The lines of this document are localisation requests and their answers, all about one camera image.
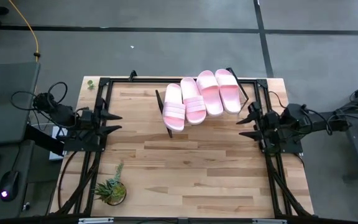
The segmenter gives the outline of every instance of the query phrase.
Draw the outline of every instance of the pink slide sandal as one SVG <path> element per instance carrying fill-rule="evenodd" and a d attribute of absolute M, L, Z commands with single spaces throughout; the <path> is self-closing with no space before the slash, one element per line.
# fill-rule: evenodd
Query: pink slide sandal
<path fill-rule="evenodd" d="M 182 131 L 185 128 L 186 106 L 181 102 L 180 86 L 169 84 L 165 92 L 164 101 L 162 111 L 164 124 L 172 131 Z"/>
<path fill-rule="evenodd" d="M 219 116 L 223 113 L 219 86 L 211 71 L 203 71 L 197 77 L 197 87 L 204 98 L 206 111 L 211 116 Z"/>
<path fill-rule="evenodd" d="M 204 98 L 198 91 L 197 84 L 192 78 L 180 81 L 183 103 L 186 105 L 186 119 L 190 124 L 201 124 L 206 117 Z"/>
<path fill-rule="evenodd" d="M 234 76 L 226 69 L 215 72 L 216 81 L 219 83 L 224 110 L 230 114 L 237 114 L 241 110 L 239 85 Z"/>

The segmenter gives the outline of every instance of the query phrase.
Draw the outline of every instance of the yellow cable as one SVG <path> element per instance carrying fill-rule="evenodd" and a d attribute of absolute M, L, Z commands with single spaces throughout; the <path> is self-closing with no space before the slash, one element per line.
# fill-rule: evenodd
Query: yellow cable
<path fill-rule="evenodd" d="M 29 27 L 29 29 L 30 29 L 32 35 L 34 36 L 34 40 L 35 40 L 35 48 L 36 48 L 35 53 L 39 54 L 37 36 L 35 35 L 34 31 L 31 29 L 31 26 L 30 26 L 29 22 L 27 22 L 27 20 L 25 19 L 25 17 L 23 16 L 23 14 L 20 12 L 20 10 L 15 6 L 15 4 L 13 4 L 13 2 L 12 2 L 11 0 L 8 0 L 8 1 L 12 4 L 13 8 L 16 9 L 17 13 L 19 13 L 19 15 L 23 18 L 24 22 L 25 22 L 25 23 L 27 24 L 27 26 Z M 39 56 L 35 56 L 35 61 L 36 61 L 36 62 L 38 62 L 38 57 L 39 57 Z"/>

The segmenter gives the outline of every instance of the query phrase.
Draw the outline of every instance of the concrete floor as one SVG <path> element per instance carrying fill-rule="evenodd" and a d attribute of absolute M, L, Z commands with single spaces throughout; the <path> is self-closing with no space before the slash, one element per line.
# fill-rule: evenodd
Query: concrete floor
<path fill-rule="evenodd" d="M 17 0 L 34 25 L 95 27 L 192 27 L 257 29 L 253 0 Z M 266 29 L 358 30 L 355 0 L 260 0 Z M 7 1 L 0 5 L 11 9 Z M 11 11 L 5 24 L 23 25 Z M 39 91 L 69 85 L 63 101 L 76 105 L 86 75 L 174 76 L 232 67 L 240 77 L 267 77 L 259 34 L 160 32 L 36 32 L 42 54 Z M 318 111 L 342 106 L 358 89 L 358 35 L 267 35 L 274 77 L 288 97 Z M 0 63 L 33 61 L 28 31 L 0 30 Z M 302 140 L 315 214 L 358 221 L 358 182 L 342 176 L 358 169 L 343 133 L 313 133 Z M 46 159 L 41 152 L 37 159 Z M 54 186 L 59 164 L 46 162 Z M 34 184 L 28 215 L 42 215 L 51 190 Z"/>

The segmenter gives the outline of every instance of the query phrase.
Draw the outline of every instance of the small plant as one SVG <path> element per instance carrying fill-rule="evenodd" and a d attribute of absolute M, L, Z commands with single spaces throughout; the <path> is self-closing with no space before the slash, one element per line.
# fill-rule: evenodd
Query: small plant
<path fill-rule="evenodd" d="M 119 180 L 121 178 L 123 163 L 120 163 L 116 169 L 116 175 L 113 179 L 106 180 L 106 183 L 97 183 L 94 193 L 99 196 L 102 202 L 109 205 L 118 205 L 126 196 L 127 190 Z"/>
<path fill-rule="evenodd" d="M 93 90 L 93 88 L 94 88 L 94 83 L 92 80 L 89 80 L 88 81 L 88 89 Z"/>

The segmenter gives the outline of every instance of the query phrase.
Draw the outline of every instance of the wooden table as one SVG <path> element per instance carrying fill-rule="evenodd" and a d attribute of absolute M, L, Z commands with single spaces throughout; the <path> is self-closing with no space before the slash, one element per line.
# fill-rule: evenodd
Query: wooden table
<path fill-rule="evenodd" d="M 88 80 L 98 86 L 100 77 L 84 77 L 77 107 L 94 107 L 97 89 L 88 89 Z M 252 123 L 235 125 L 248 114 L 207 117 L 202 124 L 186 124 L 170 139 L 158 109 L 155 90 L 165 94 L 165 83 L 115 83 L 109 112 L 122 120 L 108 125 L 123 128 L 108 137 L 102 154 L 98 182 L 112 178 L 115 167 L 124 161 L 122 183 L 127 187 L 125 201 L 115 207 L 100 200 L 93 203 L 92 216 L 99 217 L 273 217 L 272 199 L 265 158 L 253 140 L 238 135 L 252 130 Z M 255 100 L 251 85 L 243 85 L 251 103 Z M 284 81 L 269 78 L 270 91 L 282 103 L 288 103 Z M 278 113 L 282 108 L 275 95 L 270 96 Z M 62 184 L 62 203 L 75 190 L 80 179 L 83 153 L 70 162 Z M 283 154 L 287 184 L 304 208 L 313 213 L 305 172 L 299 158 Z M 55 192 L 51 212 L 57 210 Z M 278 191 L 284 211 L 282 193 Z M 83 197 L 84 209 L 88 189 Z"/>

